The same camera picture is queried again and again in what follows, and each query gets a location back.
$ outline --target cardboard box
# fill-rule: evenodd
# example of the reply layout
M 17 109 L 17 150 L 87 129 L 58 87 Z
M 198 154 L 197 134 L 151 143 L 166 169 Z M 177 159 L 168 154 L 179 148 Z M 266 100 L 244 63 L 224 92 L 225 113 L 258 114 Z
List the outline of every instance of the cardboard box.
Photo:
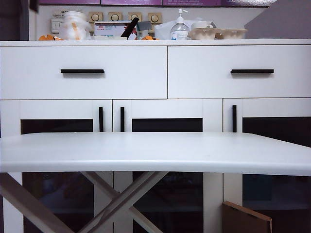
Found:
M 223 203 L 223 233 L 272 233 L 272 219 L 234 203 Z
M 94 35 L 101 36 L 121 36 L 126 27 L 130 24 L 130 21 L 101 21 L 94 22 Z M 128 40 L 137 40 L 136 26 L 132 31 L 132 34 Z

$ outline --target white drawer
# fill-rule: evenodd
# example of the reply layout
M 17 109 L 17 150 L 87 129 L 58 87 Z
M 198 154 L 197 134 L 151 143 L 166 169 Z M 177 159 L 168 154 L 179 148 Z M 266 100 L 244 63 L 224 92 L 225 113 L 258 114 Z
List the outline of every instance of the white drawer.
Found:
M 166 56 L 153 46 L 2 47 L 1 99 L 164 99 Z
M 169 47 L 169 98 L 311 97 L 310 58 L 309 45 Z

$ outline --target table leg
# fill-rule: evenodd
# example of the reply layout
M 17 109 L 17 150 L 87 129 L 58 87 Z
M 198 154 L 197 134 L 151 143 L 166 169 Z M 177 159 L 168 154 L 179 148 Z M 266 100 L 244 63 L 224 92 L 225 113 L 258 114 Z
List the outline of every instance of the table leg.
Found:
M 106 181 L 104 181 L 96 172 L 81 172 L 87 177 L 96 187 L 102 190 L 111 200 L 115 199 L 120 193 L 115 191 Z M 147 219 L 134 206 L 131 206 L 128 213 L 142 228 L 148 233 L 163 233 L 149 219 Z
M 0 173 L 0 194 L 44 233 L 74 233 L 8 173 Z
M 147 193 L 168 172 L 144 172 L 121 194 L 111 201 L 79 233 L 94 233 L 101 225 L 111 222 L 118 213 L 129 209 L 137 200 Z

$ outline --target pump bottle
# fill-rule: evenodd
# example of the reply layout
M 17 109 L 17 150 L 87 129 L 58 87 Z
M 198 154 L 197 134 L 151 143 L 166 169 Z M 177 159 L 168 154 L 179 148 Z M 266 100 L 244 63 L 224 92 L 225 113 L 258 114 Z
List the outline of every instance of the pump bottle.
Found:
M 184 24 L 184 18 L 182 18 L 183 12 L 188 12 L 179 9 L 179 17 L 176 20 L 176 24 L 171 29 L 171 40 L 188 40 L 189 28 Z

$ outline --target black drawer handle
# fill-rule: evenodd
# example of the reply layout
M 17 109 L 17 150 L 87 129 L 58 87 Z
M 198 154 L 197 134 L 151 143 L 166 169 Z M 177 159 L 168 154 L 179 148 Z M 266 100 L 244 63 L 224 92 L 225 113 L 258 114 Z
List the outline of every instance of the black drawer handle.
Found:
M 120 132 L 125 132 L 124 130 L 124 107 L 120 108 Z
M 104 74 L 103 69 L 61 69 L 62 74 Z
M 237 106 L 232 106 L 232 132 L 237 132 Z
M 99 107 L 99 132 L 104 132 L 104 111 Z
M 231 74 L 273 74 L 274 69 L 232 69 Z

